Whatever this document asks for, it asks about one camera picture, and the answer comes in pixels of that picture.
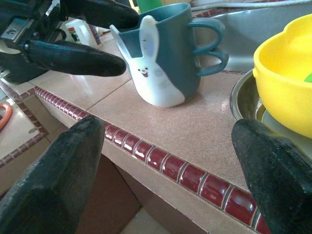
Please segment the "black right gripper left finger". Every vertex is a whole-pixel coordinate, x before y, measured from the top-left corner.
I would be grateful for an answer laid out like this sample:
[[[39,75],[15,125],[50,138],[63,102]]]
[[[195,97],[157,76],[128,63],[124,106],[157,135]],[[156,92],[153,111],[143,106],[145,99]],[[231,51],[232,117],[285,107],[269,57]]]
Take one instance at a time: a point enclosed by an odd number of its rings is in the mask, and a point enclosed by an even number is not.
[[[61,133],[0,202],[3,234],[73,234],[97,174],[104,122],[87,116]]]

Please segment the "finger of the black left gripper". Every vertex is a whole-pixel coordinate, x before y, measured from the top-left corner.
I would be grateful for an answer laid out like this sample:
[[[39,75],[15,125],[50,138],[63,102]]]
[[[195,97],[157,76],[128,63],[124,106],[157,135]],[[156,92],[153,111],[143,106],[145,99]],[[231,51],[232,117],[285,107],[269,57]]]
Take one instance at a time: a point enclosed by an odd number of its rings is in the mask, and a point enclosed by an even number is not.
[[[114,0],[85,0],[82,13],[86,22],[102,28],[132,28],[139,21],[133,8]]]
[[[25,43],[24,52],[31,63],[42,69],[72,75],[115,77],[122,75],[127,68],[125,61],[118,56],[62,40],[54,43],[30,40]]]

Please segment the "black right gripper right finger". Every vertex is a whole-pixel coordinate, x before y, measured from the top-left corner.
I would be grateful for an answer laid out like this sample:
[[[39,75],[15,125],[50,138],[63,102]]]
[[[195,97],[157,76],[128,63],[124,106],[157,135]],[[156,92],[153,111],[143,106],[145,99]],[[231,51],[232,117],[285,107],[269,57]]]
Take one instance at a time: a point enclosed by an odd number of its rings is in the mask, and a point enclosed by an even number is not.
[[[312,232],[312,161],[290,139],[255,119],[231,132],[246,184],[273,234]]]

